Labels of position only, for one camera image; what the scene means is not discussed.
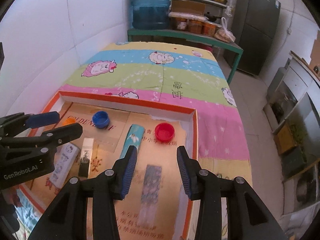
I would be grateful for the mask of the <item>blue plastic bottle cap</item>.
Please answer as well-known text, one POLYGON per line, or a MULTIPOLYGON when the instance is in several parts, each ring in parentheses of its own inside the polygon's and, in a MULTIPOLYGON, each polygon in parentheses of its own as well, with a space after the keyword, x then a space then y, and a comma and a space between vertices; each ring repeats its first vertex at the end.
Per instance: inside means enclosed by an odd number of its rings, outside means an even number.
POLYGON ((106 111, 98 111, 92 116, 93 124, 98 129, 107 128, 110 124, 110 119, 106 111))

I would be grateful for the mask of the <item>dark grey refrigerator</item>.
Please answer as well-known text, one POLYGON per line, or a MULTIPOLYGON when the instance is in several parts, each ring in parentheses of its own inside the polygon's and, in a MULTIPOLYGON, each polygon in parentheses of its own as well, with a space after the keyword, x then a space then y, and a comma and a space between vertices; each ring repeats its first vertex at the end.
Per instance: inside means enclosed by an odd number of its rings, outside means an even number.
POLYGON ((236 0, 231 32, 244 50, 239 70, 260 74, 276 33, 280 9, 278 0, 236 0))

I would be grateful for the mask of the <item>blue water jug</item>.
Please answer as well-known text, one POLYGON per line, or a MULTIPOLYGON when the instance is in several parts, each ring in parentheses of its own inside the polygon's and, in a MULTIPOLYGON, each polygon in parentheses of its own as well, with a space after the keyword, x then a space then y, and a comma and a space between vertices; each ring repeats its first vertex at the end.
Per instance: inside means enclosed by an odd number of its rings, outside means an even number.
POLYGON ((171 0, 131 0, 131 4, 135 29, 168 29, 171 0))

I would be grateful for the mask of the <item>white cabinet counter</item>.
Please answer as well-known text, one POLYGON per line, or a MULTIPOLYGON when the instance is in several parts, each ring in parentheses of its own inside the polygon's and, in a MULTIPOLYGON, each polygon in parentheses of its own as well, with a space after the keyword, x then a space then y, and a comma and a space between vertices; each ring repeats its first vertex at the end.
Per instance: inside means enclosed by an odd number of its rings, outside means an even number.
POLYGON ((272 129, 286 121, 307 130, 304 148, 279 155, 284 191, 283 214, 300 211, 319 201, 319 77, 296 53, 290 52, 267 93, 263 111, 272 129))

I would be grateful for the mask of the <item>gold YSL rectangular box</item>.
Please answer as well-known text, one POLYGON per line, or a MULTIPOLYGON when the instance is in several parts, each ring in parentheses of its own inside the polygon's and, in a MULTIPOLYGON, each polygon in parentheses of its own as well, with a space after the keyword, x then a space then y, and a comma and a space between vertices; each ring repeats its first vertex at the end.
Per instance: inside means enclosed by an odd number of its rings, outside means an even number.
POLYGON ((78 176, 83 179, 87 179, 89 175, 90 162, 93 153, 93 138, 85 138, 83 140, 81 153, 80 153, 80 164, 78 176))

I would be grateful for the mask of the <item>teal floral lighter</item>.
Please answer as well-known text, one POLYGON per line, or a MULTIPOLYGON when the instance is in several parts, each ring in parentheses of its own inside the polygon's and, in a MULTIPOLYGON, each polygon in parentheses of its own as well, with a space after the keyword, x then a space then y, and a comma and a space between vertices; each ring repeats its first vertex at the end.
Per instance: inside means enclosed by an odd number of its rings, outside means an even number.
POLYGON ((125 137, 124 145, 119 156, 120 159, 123 159, 127 153, 127 150, 131 145, 135 146, 137 150, 141 145, 145 128, 143 126, 132 124, 128 130, 128 133, 125 137))

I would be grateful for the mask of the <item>red plastic bottle cap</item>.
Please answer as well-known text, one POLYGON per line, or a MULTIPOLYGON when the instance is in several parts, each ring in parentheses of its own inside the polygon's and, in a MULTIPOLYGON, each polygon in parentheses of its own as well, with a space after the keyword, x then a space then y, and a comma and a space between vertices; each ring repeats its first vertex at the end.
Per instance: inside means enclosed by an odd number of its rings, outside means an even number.
POLYGON ((174 136, 175 129, 167 122, 160 123, 155 127, 155 137, 160 142, 170 142, 174 136))

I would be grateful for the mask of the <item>green metal bench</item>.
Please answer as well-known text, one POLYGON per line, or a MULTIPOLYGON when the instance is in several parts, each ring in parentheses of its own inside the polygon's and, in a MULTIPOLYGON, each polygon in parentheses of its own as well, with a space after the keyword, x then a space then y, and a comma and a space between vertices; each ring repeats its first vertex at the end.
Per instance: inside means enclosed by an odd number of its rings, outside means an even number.
POLYGON ((128 41, 132 41, 134 36, 160 36, 160 37, 170 37, 170 38, 180 38, 184 40, 189 40, 192 42, 197 42, 201 44, 209 44, 211 46, 216 46, 236 54, 235 59, 232 64, 231 72, 227 78, 227 83, 230 85, 233 76, 237 70, 240 59, 243 55, 244 50, 234 42, 223 42, 214 37, 204 36, 201 34, 193 34, 187 31, 176 31, 171 29, 160 29, 160 30, 139 30, 139 29, 129 29, 127 31, 128 41))

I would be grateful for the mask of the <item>clear patterned plastic case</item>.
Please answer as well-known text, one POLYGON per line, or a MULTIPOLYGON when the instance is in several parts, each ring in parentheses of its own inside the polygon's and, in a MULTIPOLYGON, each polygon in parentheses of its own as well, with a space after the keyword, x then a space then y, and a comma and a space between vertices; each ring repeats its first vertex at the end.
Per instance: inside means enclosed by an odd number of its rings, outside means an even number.
POLYGON ((139 226, 145 228, 154 226, 159 191, 161 188, 161 178, 161 166, 147 165, 140 199, 140 211, 137 220, 139 226))

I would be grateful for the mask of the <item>white Hello Kitty box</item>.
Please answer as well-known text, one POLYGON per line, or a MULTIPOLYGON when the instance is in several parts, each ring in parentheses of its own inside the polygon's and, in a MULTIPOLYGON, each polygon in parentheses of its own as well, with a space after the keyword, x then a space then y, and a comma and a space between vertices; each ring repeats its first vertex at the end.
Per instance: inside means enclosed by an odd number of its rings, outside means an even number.
POLYGON ((54 165, 55 170, 49 178, 50 182, 58 189, 63 187, 78 153, 79 148, 72 143, 64 144, 60 148, 57 162, 54 165))

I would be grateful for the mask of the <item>orange-rimmed cardboard tray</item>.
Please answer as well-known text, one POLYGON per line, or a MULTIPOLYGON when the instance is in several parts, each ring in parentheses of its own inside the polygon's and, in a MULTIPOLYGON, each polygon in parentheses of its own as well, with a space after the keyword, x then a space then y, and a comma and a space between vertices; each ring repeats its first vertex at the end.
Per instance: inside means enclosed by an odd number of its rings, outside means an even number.
POLYGON ((177 148, 197 157, 197 111, 110 95, 59 91, 45 107, 75 118, 80 150, 57 190, 48 176, 21 185, 40 212, 30 239, 179 239, 193 206, 177 148))

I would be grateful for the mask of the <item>colourful cartoon bed sheet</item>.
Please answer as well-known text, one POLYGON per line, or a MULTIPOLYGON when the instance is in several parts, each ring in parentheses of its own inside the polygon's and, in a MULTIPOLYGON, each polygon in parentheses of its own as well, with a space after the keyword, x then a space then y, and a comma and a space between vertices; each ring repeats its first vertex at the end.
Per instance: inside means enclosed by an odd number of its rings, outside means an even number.
POLYGON ((244 127, 211 52, 159 42, 108 45, 50 90, 112 95, 197 110, 200 164, 217 176, 252 181, 244 127))

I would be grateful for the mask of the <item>orange plastic bottle cap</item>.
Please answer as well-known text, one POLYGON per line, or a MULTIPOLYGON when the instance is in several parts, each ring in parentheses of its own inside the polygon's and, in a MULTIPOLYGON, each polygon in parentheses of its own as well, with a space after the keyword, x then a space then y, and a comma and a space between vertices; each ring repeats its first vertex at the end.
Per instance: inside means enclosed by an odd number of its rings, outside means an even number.
POLYGON ((71 125, 76 123, 76 119, 74 117, 68 117, 63 123, 63 126, 71 125))

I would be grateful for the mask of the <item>brown cardboard box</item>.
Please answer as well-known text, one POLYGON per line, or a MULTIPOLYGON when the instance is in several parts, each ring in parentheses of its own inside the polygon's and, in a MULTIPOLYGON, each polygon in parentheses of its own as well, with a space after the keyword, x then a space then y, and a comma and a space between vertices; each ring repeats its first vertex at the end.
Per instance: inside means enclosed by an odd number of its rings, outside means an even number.
POLYGON ((193 15, 204 15, 205 4, 189 0, 172 0, 171 12, 182 12, 193 15))

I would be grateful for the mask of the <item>white plastic bag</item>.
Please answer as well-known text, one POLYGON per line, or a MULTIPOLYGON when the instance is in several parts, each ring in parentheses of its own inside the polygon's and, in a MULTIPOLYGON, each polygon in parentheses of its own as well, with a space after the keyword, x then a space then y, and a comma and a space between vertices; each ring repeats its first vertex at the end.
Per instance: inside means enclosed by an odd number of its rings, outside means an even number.
POLYGON ((222 17, 221 18, 222 27, 216 31, 214 37, 223 42, 235 42, 235 36, 231 31, 227 29, 227 20, 222 17))

